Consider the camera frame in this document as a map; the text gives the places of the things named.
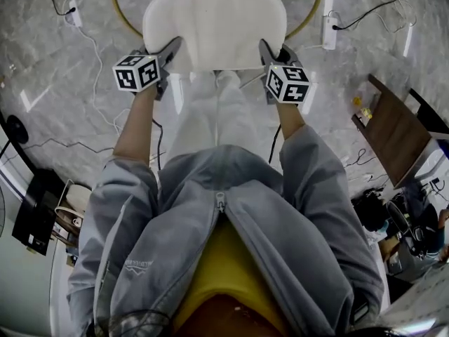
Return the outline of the person's bare midriff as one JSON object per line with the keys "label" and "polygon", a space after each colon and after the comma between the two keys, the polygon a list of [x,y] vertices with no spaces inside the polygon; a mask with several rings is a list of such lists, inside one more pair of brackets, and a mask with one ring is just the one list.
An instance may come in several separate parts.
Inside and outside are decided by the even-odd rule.
{"label": "person's bare midriff", "polygon": [[283,337],[264,317],[227,295],[203,303],[192,315],[196,337]]}

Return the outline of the person's yellow shirt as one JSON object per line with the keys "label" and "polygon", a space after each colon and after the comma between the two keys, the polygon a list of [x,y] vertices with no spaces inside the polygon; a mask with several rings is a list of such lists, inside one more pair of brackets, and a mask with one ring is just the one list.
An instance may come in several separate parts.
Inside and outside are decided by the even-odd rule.
{"label": "person's yellow shirt", "polygon": [[208,299],[227,295],[254,310],[283,337],[290,328],[261,272],[236,230],[220,218],[200,257],[196,271],[173,319],[172,337],[196,337],[192,315]]}

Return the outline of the person's white trousers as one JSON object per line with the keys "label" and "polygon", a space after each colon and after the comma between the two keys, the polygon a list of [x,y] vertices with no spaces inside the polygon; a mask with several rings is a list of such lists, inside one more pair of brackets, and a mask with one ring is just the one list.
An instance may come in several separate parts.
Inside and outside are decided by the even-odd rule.
{"label": "person's white trousers", "polygon": [[264,166],[260,158],[255,122],[250,105],[234,71],[202,72],[194,76],[178,119],[173,144],[164,168],[163,180],[187,176],[194,169],[187,160],[198,157],[213,172],[231,180],[257,180]]}

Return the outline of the white power strip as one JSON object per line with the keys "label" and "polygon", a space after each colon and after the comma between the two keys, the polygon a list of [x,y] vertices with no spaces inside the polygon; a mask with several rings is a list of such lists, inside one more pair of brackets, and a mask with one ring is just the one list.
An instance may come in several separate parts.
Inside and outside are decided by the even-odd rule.
{"label": "white power strip", "polygon": [[322,47],[327,51],[334,51],[337,43],[337,30],[334,26],[338,26],[338,19],[335,16],[334,11],[330,11],[327,15],[323,16],[323,29],[322,29]]}
{"label": "white power strip", "polygon": [[81,28],[83,23],[76,0],[65,0],[64,6],[66,5],[69,7],[69,13],[65,16],[65,22],[70,27]]}

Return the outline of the black box cabinet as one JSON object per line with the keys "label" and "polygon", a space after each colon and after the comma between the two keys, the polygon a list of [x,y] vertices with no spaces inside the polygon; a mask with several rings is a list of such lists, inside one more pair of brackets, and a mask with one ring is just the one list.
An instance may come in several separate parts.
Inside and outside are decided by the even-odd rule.
{"label": "black box cabinet", "polygon": [[55,223],[54,208],[64,184],[54,170],[38,169],[20,205],[12,236],[45,256]]}

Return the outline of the person's right forearm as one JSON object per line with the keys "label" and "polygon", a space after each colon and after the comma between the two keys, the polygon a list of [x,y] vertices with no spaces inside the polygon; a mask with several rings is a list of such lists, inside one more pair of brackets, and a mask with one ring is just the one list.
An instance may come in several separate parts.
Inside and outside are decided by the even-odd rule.
{"label": "person's right forearm", "polygon": [[276,103],[281,131],[285,140],[306,125],[298,106],[294,104]]}

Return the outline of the white cushion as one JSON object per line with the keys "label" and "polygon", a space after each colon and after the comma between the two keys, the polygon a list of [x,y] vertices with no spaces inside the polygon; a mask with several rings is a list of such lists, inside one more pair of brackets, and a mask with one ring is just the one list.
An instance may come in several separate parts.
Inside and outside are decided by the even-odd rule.
{"label": "white cushion", "polygon": [[260,69],[260,40],[278,53],[286,32],[281,0],[152,0],[142,19],[150,53],[182,38],[168,68],[178,74]]}

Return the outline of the black clip device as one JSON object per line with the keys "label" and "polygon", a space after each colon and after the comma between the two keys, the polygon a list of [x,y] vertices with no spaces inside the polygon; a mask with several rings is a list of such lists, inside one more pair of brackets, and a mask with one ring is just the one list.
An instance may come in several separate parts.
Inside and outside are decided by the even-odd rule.
{"label": "black clip device", "polygon": [[351,323],[357,324],[359,320],[369,312],[369,303],[366,301],[355,301],[351,310]]}

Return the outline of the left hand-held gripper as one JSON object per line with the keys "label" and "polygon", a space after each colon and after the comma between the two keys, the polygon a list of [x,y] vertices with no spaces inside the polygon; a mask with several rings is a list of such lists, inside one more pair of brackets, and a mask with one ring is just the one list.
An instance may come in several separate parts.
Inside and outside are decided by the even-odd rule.
{"label": "left hand-held gripper", "polygon": [[117,88],[136,94],[155,86],[155,99],[161,100],[168,86],[168,72],[164,67],[173,60],[181,44],[182,37],[175,37],[156,54],[133,50],[122,57],[112,68]]}

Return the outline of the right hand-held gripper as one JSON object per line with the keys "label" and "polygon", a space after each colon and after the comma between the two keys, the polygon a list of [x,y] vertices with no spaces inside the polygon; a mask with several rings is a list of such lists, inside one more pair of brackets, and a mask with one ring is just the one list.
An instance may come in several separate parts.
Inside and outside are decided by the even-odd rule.
{"label": "right hand-held gripper", "polygon": [[267,103],[299,105],[306,101],[311,89],[311,81],[299,61],[297,53],[283,44],[279,52],[279,62],[269,44],[261,39],[259,42],[261,63],[265,67],[265,95]]}

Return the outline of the person's grey zip jacket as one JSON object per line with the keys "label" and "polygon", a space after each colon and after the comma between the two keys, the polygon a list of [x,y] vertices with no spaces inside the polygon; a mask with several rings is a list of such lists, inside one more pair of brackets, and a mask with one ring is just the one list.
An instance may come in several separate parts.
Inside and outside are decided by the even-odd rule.
{"label": "person's grey zip jacket", "polygon": [[384,287],[351,205],[340,160],[303,126],[284,142],[282,172],[264,162],[257,180],[231,180],[200,159],[163,180],[142,162],[113,157],[93,190],[69,278],[73,331],[95,322],[113,337],[158,336],[171,320],[217,220],[236,230],[292,331],[345,332],[355,301],[374,321]]}

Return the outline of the person's left forearm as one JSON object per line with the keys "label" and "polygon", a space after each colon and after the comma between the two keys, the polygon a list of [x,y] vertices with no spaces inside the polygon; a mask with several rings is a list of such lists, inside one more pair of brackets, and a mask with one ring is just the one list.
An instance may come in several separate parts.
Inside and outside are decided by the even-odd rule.
{"label": "person's left forearm", "polygon": [[156,95],[155,86],[135,95],[126,123],[113,150],[114,157],[142,162],[149,166]]}

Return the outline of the black round floor base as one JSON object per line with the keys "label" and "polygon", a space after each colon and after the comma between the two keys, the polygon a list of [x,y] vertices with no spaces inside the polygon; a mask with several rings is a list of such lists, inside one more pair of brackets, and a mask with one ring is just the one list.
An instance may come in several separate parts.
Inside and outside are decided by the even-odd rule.
{"label": "black round floor base", "polygon": [[15,115],[10,115],[6,120],[6,124],[8,127],[8,132],[14,141],[22,145],[29,141],[27,129]]}

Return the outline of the dark wooden side table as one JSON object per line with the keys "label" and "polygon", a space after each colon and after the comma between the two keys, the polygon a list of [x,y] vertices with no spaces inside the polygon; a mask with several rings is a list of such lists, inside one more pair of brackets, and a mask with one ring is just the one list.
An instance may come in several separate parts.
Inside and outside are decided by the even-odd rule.
{"label": "dark wooden side table", "polygon": [[381,163],[393,188],[433,180],[449,172],[449,125],[414,89],[408,91],[419,105],[413,112],[374,75],[368,81],[380,93],[372,117],[351,120]]}

